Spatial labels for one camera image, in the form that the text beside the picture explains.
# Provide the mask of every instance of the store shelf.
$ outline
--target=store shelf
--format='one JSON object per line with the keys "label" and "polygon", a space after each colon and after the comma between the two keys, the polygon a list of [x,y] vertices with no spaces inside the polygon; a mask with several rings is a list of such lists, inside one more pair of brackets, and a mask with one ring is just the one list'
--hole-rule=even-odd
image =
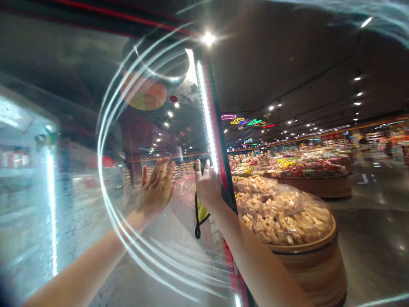
{"label": "store shelf", "polygon": [[19,211],[10,212],[0,216],[0,225],[4,223],[12,222],[20,217],[30,215],[36,211],[35,207],[28,207]]}
{"label": "store shelf", "polygon": [[34,169],[32,168],[0,168],[0,178],[32,175],[34,175]]}
{"label": "store shelf", "polygon": [[31,257],[37,250],[39,249],[38,245],[34,245],[25,250],[21,255],[17,256],[16,258],[10,260],[9,262],[0,265],[0,273],[7,272],[11,270],[13,267],[18,265],[20,262],[24,261],[25,259]]}

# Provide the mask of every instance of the wooden display barrel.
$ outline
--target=wooden display barrel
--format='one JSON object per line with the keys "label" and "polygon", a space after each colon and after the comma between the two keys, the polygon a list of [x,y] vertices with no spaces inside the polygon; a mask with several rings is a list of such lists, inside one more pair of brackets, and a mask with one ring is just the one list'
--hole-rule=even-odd
{"label": "wooden display barrel", "polygon": [[346,273],[337,240],[337,225],[314,243],[297,246],[268,245],[297,280],[308,298],[318,307],[343,306]]}
{"label": "wooden display barrel", "polygon": [[351,197],[352,190],[348,175],[320,178],[270,177],[278,183],[291,185],[301,191],[314,194],[320,198]]}

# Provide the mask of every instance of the refrigerator door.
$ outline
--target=refrigerator door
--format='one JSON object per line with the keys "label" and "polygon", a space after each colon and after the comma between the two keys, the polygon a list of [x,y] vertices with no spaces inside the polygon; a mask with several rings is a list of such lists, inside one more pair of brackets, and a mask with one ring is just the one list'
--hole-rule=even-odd
{"label": "refrigerator door", "polygon": [[209,155],[225,172],[209,59],[183,26],[151,14],[56,2],[18,0],[0,12],[0,275],[9,299],[21,304],[117,228],[139,205],[142,167],[168,156],[168,207],[128,244],[90,306],[247,306],[214,221],[200,239],[194,233],[195,160]]}

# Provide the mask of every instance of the floor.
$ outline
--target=floor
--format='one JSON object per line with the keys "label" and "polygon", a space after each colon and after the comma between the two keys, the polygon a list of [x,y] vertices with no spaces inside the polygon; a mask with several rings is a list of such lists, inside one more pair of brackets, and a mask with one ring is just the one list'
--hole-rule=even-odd
{"label": "floor", "polygon": [[359,155],[353,197],[331,201],[348,278],[345,306],[409,306],[409,168]]}

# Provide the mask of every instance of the hand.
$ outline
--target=hand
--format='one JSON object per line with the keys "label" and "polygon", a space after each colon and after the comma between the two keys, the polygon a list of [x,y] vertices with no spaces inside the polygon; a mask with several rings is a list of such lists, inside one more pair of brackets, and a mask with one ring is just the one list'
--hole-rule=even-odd
{"label": "hand", "polygon": [[200,160],[196,160],[196,193],[197,198],[208,208],[222,199],[222,183],[220,174],[214,167],[210,167],[209,159],[206,160],[202,175]]}
{"label": "hand", "polygon": [[175,181],[172,180],[175,163],[172,162],[166,171],[168,164],[168,157],[156,161],[155,168],[149,179],[147,167],[144,165],[142,169],[142,187],[138,213],[143,214],[147,223],[166,208],[172,197],[173,188],[175,187]]}

